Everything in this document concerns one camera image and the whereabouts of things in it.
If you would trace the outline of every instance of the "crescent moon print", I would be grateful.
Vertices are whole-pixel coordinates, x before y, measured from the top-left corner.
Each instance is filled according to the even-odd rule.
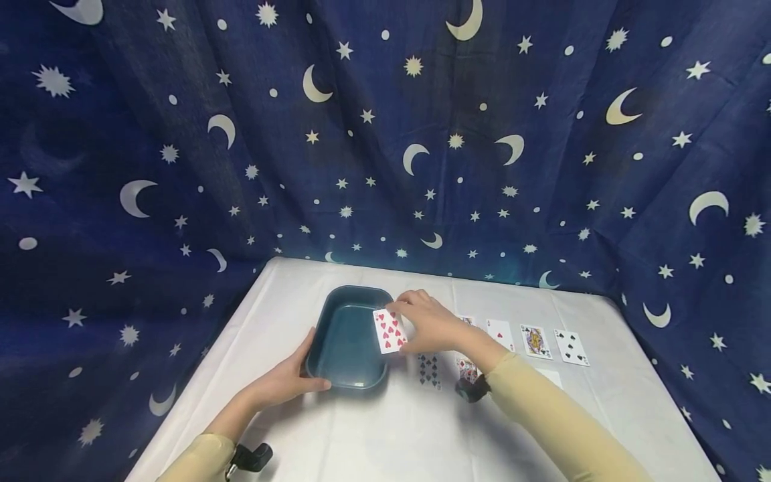
[[[153,394],[150,394],[150,402],[148,403],[150,405],[150,413],[152,413],[154,416],[164,416],[166,415],[166,412],[171,409],[171,406],[174,404],[174,398],[177,397],[177,384],[174,384],[174,388],[171,389],[171,395],[169,395],[169,398],[165,399],[163,402],[156,402],[155,398],[153,397]]]
[[[140,191],[145,187],[157,185],[158,184],[153,181],[146,179],[131,181],[120,190],[120,205],[123,206],[123,209],[127,213],[134,217],[150,217],[149,214],[144,214],[142,210],[139,209],[139,206],[136,205],[136,196],[139,195]]]
[[[546,277],[551,273],[551,271],[546,271],[540,276],[540,280],[538,280],[538,288],[543,289],[557,289],[560,286],[559,285],[550,285],[548,281],[546,281]]]
[[[429,248],[439,249],[442,247],[442,237],[439,236],[437,233],[434,233],[434,236],[436,237],[436,239],[434,241],[431,241],[430,243],[425,239],[421,239],[421,241],[423,241],[423,244],[425,244]]]
[[[726,216],[728,216],[728,199],[719,190],[711,190],[707,193],[700,194],[691,203],[688,214],[691,217],[691,222],[694,226],[696,226],[696,218],[699,217],[699,214],[710,206],[722,208],[726,212]]]
[[[225,257],[222,255],[222,253],[220,253],[220,250],[211,248],[207,249],[206,251],[213,254],[217,261],[220,263],[220,269],[217,270],[217,273],[221,273],[227,269],[227,261],[225,261]]]
[[[640,113],[636,116],[627,116],[624,115],[624,113],[621,111],[621,104],[624,103],[627,96],[633,93],[636,89],[637,87],[633,87],[615,98],[615,100],[608,107],[608,111],[605,113],[605,122],[612,126],[620,126],[621,124],[629,123],[642,115]]]
[[[672,311],[669,309],[669,303],[667,303],[667,309],[664,310],[664,312],[660,315],[654,315],[651,313],[648,310],[648,307],[645,306],[645,303],[642,304],[642,311],[645,312],[645,316],[648,318],[648,321],[650,321],[651,324],[656,328],[664,328],[669,324],[669,320],[672,318]]]
[[[315,64],[311,65],[305,70],[305,74],[302,76],[302,90],[305,92],[305,96],[311,101],[316,103],[326,102],[332,97],[332,93],[323,93],[321,90],[316,89],[313,85],[313,68]]]
[[[102,0],[80,0],[72,7],[62,7],[54,2],[49,3],[70,20],[74,20],[82,25],[96,25],[102,21],[104,16]]]
[[[407,171],[407,174],[410,176],[414,176],[415,174],[412,173],[412,159],[417,154],[428,154],[429,150],[426,149],[421,144],[410,144],[409,147],[407,147],[404,150],[404,155],[402,156],[402,163],[404,164],[404,170]]]
[[[453,34],[453,37],[456,39],[461,42],[471,40],[482,25],[482,0],[473,0],[471,15],[469,15],[469,19],[463,25],[456,27],[449,22],[444,23],[447,25],[449,33]]]
[[[520,158],[522,151],[525,150],[525,139],[518,134],[501,137],[499,140],[495,141],[495,143],[508,144],[509,147],[511,147],[511,157],[509,157],[509,160],[506,161],[504,166],[513,164],[515,160]]]
[[[230,149],[233,145],[233,141],[236,140],[236,126],[233,124],[231,118],[224,114],[212,116],[209,119],[209,127],[206,131],[211,132],[215,127],[219,127],[225,132],[225,135],[227,136],[227,148]]]

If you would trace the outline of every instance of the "white tablecloth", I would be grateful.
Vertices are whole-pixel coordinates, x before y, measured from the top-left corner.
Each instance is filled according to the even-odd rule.
[[[341,285],[423,288],[456,313],[542,326],[570,396],[629,449],[658,482],[718,481],[661,380],[611,302],[592,295],[276,258],[268,263],[128,476],[155,480],[243,386],[291,353]],[[579,332],[591,367],[561,361],[553,329]],[[417,381],[413,358],[391,361],[381,390],[364,397],[308,396],[258,415],[242,443],[269,443],[260,474],[272,482],[469,482],[564,480],[529,434],[489,397],[470,405],[453,392],[454,355],[441,358],[443,389]]]

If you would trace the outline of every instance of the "right hand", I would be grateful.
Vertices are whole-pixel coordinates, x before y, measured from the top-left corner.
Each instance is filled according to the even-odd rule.
[[[473,329],[422,289],[403,292],[385,308],[404,315],[417,331],[402,353],[457,350],[464,333]]]

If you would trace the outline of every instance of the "left hand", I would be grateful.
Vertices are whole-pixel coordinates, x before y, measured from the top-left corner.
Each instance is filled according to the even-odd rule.
[[[246,391],[258,400],[262,408],[280,405],[303,393],[323,392],[332,387],[327,379],[300,377],[302,363],[315,333],[316,328],[311,328],[294,353],[247,386]]]

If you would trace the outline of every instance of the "beige sleeve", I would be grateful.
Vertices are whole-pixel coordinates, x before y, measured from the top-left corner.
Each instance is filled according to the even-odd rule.
[[[570,482],[652,482],[642,465],[559,387],[520,356],[487,375],[495,404],[519,423]]]
[[[235,450],[233,441],[226,437],[199,435],[156,482],[224,482]]]

